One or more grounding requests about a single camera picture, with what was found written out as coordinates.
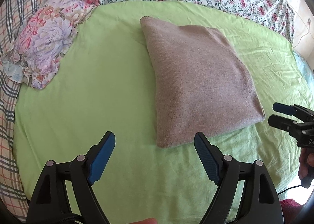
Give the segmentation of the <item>right forearm maroon sleeve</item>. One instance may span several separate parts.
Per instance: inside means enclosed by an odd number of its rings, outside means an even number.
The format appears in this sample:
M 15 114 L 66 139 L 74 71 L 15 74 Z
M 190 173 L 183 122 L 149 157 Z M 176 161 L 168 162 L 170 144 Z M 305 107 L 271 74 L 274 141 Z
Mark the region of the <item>right forearm maroon sleeve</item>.
M 282 207 L 285 224 L 292 223 L 303 208 L 303 205 L 300 205 L 293 199 L 284 199 L 280 201 L 280 205 Z

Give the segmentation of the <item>right hand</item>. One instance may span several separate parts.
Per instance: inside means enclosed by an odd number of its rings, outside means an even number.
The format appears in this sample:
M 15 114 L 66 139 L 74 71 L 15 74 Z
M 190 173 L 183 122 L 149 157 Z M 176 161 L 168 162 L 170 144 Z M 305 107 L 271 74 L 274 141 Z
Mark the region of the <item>right hand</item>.
M 314 167 L 314 154 L 308 153 L 306 148 L 302 148 L 299 163 L 298 176 L 303 179 L 308 174 L 308 167 Z

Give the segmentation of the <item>left hand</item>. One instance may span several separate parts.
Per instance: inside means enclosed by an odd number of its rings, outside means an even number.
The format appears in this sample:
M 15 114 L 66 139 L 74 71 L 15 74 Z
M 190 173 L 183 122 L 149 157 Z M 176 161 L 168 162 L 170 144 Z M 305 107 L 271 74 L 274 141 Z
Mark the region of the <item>left hand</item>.
M 155 218 L 148 218 L 141 221 L 132 222 L 129 224 L 157 224 L 157 220 Z

